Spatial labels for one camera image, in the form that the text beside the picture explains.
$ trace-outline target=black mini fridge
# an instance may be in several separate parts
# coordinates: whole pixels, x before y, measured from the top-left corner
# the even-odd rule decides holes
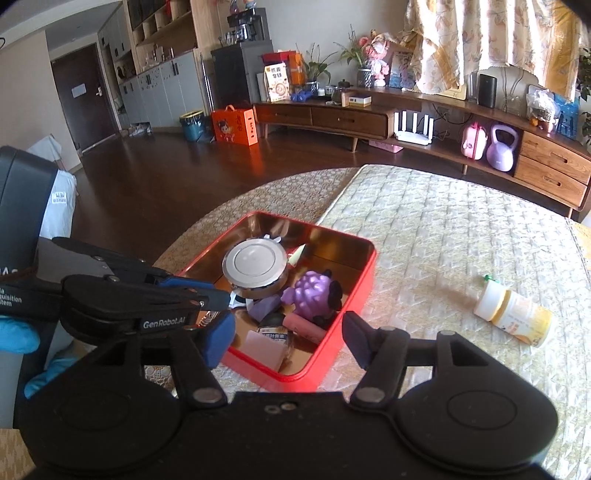
[[[250,108],[261,101],[256,74],[265,70],[262,55],[272,52],[271,40],[243,41],[212,51],[218,108]]]

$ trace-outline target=framed picture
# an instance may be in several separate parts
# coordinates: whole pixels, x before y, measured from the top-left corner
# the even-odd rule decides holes
[[[414,74],[409,68],[412,58],[413,54],[410,52],[394,51],[388,86],[394,88],[407,88],[409,90],[414,88],[416,82]]]

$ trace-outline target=green plant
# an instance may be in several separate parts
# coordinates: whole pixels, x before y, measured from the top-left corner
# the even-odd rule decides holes
[[[591,96],[591,50],[582,49],[579,57],[579,76],[577,77],[577,87],[581,92],[581,98],[587,101]],[[585,112],[585,122],[583,123],[583,137],[587,145],[591,144],[591,113]]]
[[[368,56],[363,47],[359,44],[359,39],[357,38],[355,30],[353,30],[353,25],[351,25],[351,32],[349,32],[349,48],[337,42],[335,42],[335,45],[338,45],[343,49],[340,53],[339,61],[347,59],[347,65],[352,61],[355,61],[360,69],[365,68]]]
[[[314,59],[315,51],[317,51],[317,60]],[[332,55],[336,55],[336,53],[337,52],[334,51],[330,55],[326,56],[324,60],[320,60],[320,45],[313,43],[310,51],[306,50],[304,68],[306,70],[306,78],[308,79],[308,82],[316,82],[318,77],[324,73],[329,78],[330,83],[330,72],[327,70],[327,68],[334,63],[333,61],[329,62],[329,58],[331,58]]]

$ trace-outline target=pink box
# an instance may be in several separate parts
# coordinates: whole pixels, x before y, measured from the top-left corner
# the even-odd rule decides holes
[[[381,148],[382,150],[385,150],[390,153],[398,153],[399,151],[401,151],[403,149],[403,147],[399,147],[398,145],[392,145],[390,143],[380,142],[378,140],[370,140],[369,146]]]

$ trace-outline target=gift box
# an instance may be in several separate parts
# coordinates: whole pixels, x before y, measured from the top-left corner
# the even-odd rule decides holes
[[[338,281],[343,290],[342,308],[318,345],[297,337],[291,356],[279,371],[242,351],[249,332],[256,332],[258,324],[246,313],[246,309],[235,309],[236,338],[222,363],[271,392],[315,391],[343,346],[344,313],[348,310],[361,313],[371,292],[377,255],[372,242],[312,223],[266,212],[252,212],[218,237],[178,275],[210,282],[216,288],[231,291],[232,286],[222,272],[226,253],[237,243],[262,238],[273,232],[281,232],[281,246],[288,255],[305,245],[297,265],[290,270],[285,286],[293,286],[306,271],[330,270],[332,279]]]
[[[225,110],[212,112],[212,122],[218,142],[242,145],[254,145],[258,142],[252,108],[243,110],[228,105]]]

